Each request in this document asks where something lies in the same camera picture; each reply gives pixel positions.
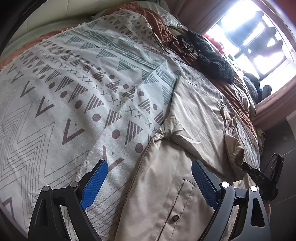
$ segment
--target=white patterned blanket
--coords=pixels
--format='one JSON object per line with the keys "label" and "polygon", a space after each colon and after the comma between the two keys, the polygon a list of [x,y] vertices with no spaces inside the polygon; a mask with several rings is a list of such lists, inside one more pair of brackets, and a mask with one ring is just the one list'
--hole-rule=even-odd
{"label": "white patterned blanket", "polygon": [[[114,240],[135,166],[164,121],[179,75],[218,94],[199,72],[161,53],[146,19],[124,9],[11,63],[0,73],[0,199],[14,219],[28,231],[43,186],[65,187],[105,159],[109,174],[86,211],[102,239]],[[240,123],[257,166],[258,146]]]}

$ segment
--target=blue gripper pad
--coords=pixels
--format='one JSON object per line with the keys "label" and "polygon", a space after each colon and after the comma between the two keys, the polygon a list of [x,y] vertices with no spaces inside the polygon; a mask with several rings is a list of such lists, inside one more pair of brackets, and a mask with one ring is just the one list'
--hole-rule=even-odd
{"label": "blue gripper pad", "polygon": [[95,171],[93,176],[89,179],[85,188],[82,191],[82,198],[80,205],[83,210],[91,206],[108,174],[108,164],[103,161]]}
{"label": "blue gripper pad", "polygon": [[192,162],[191,172],[207,205],[216,210],[218,207],[216,189],[212,186],[208,176],[197,161]]}

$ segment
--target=silver screw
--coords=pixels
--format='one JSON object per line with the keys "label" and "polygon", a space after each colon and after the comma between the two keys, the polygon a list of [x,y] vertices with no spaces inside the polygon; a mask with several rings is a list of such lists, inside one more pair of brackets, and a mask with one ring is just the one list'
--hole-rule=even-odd
{"label": "silver screw", "polygon": [[224,188],[228,188],[230,185],[229,185],[228,182],[222,182],[221,186],[224,187]]}
{"label": "silver screw", "polygon": [[42,191],[43,192],[47,192],[49,190],[49,186],[44,186],[43,188],[42,188]]}
{"label": "silver screw", "polygon": [[78,186],[78,182],[71,182],[70,187],[75,188]]}
{"label": "silver screw", "polygon": [[258,191],[257,187],[255,187],[255,186],[250,186],[250,189],[251,189],[253,192],[257,192],[257,191]]}

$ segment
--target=beige shirt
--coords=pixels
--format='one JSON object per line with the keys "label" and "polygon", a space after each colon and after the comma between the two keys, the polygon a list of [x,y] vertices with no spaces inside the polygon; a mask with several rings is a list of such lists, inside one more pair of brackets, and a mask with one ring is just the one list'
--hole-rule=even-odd
{"label": "beige shirt", "polygon": [[[117,229],[116,241],[196,241],[210,221],[209,207],[192,174],[200,159],[221,181],[242,179],[242,148],[236,120],[217,97],[177,81],[170,112],[154,135],[133,180]],[[248,188],[247,175],[235,187]],[[230,235],[237,208],[224,234]]]}

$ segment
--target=shirt button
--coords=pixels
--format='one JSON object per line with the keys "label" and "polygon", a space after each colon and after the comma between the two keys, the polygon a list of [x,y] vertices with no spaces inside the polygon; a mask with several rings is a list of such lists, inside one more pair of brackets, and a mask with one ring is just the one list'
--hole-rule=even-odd
{"label": "shirt button", "polygon": [[172,217],[172,221],[173,221],[173,222],[178,221],[178,219],[179,219],[179,216],[178,216],[178,215],[174,215],[174,216]]}

